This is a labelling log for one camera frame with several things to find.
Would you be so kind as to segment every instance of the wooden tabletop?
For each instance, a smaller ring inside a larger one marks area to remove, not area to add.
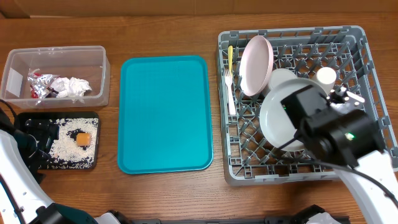
[[[12,49],[74,45],[102,45],[106,49],[111,64],[109,105],[62,109],[93,110],[99,114],[103,123],[98,163],[93,170],[43,171],[47,177],[41,187],[57,203],[85,210],[92,216],[115,209],[129,218],[161,220],[264,218],[292,215],[317,204],[332,215],[349,215],[353,223],[364,223],[356,202],[340,181],[252,187],[231,187],[225,182],[216,84],[217,36],[225,30],[363,27],[387,109],[398,133],[396,24],[396,13],[5,19],[0,20],[0,67],[4,67]],[[116,162],[121,65],[133,57],[162,55],[200,55],[207,62],[214,161],[207,170],[199,172],[127,175]]]

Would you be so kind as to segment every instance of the white plate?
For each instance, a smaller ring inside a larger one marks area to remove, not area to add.
[[[273,64],[274,52],[269,41],[260,35],[253,37],[244,49],[239,68],[246,96],[256,95],[266,87]]]
[[[260,127],[264,137],[273,146],[281,147],[281,145],[291,140],[296,132],[296,129],[280,102],[286,98],[286,96],[289,96],[307,85],[313,85],[318,91],[322,93],[325,92],[322,87],[310,79],[296,78],[276,86],[268,93],[262,102],[260,109]],[[304,149],[303,143],[294,141],[283,150],[293,152],[302,149]]]

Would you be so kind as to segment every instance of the teal rectangular tray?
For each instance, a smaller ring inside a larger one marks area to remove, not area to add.
[[[206,62],[132,58],[121,69],[118,165],[127,174],[206,169],[213,161]]]

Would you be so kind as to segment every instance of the plastic dish rack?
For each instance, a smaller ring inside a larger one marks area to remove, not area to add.
[[[336,86],[343,85],[366,100],[362,110],[379,124],[387,150],[392,156],[394,170],[398,170],[397,141],[374,69],[367,38],[361,27],[226,31],[218,36],[216,55],[224,176],[227,183],[230,185],[281,184],[338,178],[333,170],[325,167],[289,164],[269,155],[273,146],[262,135],[259,124],[259,112],[264,95],[260,93],[252,97],[246,96],[239,86],[241,56],[246,44],[256,35],[264,36],[271,43],[274,51],[274,69],[287,68],[301,78],[312,77],[322,67],[335,69],[338,74]],[[237,111],[234,116],[228,114],[228,94],[224,80],[224,71],[228,69],[230,45],[234,48],[233,98]],[[286,152],[285,156],[309,158],[305,150]]]

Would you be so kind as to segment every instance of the yellow knife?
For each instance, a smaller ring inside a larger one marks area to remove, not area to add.
[[[233,47],[229,46],[228,47],[228,66],[229,66],[229,71],[232,73],[232,56],[234,55],[233,53]]]

